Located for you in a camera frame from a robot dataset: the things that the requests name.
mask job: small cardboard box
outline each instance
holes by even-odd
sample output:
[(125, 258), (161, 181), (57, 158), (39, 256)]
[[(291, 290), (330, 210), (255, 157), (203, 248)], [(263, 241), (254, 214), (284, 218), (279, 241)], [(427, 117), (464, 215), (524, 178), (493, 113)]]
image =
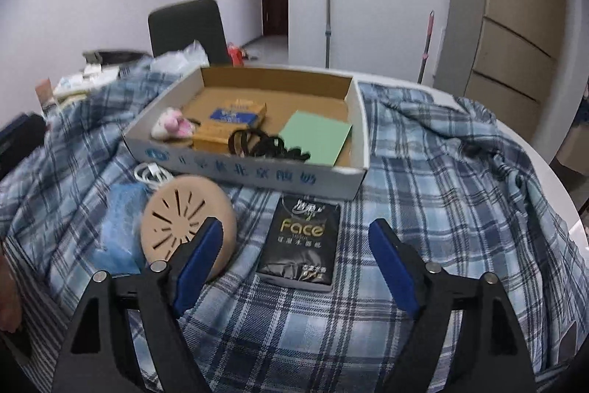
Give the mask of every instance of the small cardboard box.
[[(151, 139), (151, 128), (169, 107), (206, 119), (226, 100), (267, 105), (261, 128), (278, 134), (297, 110), (347, 121), (352, 130), (335, 166), (196, 151)], [(352, 77), (288, 68), (207, 67), (178, 80), (143, 110), (123, 138), (139, 162), (157, 162), (172, 172), (202, 175), (327, 199), (351, 200), (369, 167), (366, 111)]]

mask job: pink plush toy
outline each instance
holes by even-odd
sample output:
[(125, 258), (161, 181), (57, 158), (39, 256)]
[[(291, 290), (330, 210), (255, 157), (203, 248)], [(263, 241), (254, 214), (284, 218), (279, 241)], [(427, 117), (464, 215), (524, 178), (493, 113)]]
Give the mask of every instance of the pink plush toy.
[(178, 109), (168, 108), (160, 115), (151, 129), (155, 140), (189, 139), (195, 131), (192, 122), (186, 119)]

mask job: mop handle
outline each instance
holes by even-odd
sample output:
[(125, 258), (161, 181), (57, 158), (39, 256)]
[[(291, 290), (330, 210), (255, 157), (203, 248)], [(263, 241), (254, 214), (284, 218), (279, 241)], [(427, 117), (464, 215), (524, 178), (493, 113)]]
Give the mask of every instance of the mop handle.
[(329, 68), (331, 50), (331, 0), (327, 0), (327, 21), (325, 26), (325, 68)]

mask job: blue plaid blanket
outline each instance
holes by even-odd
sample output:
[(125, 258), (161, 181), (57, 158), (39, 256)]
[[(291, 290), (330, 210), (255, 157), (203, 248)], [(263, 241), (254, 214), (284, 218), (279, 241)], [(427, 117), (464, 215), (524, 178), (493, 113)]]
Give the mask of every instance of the blue plaid blanket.
[[(66, 109), (45, 146), (0, 184), (0, 236), (33, 343), (24, 369), (41, 391), (49, 391), (68, 318), (96, 271), (109, 187), (132, 181), (136, 162), (122, 129), (174, 79), (136, 72)], [(370, 253), (368, 225), (379, 217), (452, 274), (496, 272), (540, 377), (556, 364), (573, 322), (579, 344), (587, 336), (589, 272), (529, 158), (476, 102), (458, 99), (460, 111), (422, 91), (362, 90), (371, 166), (356, 199), (341, 203), (331, 293), (259, 281), (255, 266), (280, 194), (223, 186), (237, 215), (237, 249), (179, 321), (211, 388), (373, 391), (382, 384), (412, 322)], [(447, 377), (459, 318), (452, 316), (432, 391)], [(131, 323), (146, 383), (157, 389), (140, 321)]]

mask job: black tissue packet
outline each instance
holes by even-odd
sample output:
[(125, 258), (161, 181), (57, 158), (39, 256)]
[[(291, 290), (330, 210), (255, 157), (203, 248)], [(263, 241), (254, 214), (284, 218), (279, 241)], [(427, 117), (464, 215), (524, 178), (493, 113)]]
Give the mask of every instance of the black tissue packet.
[(282, 196), (257, 274), (281, 287), (329, 292), (334, 281), (340, 206)]

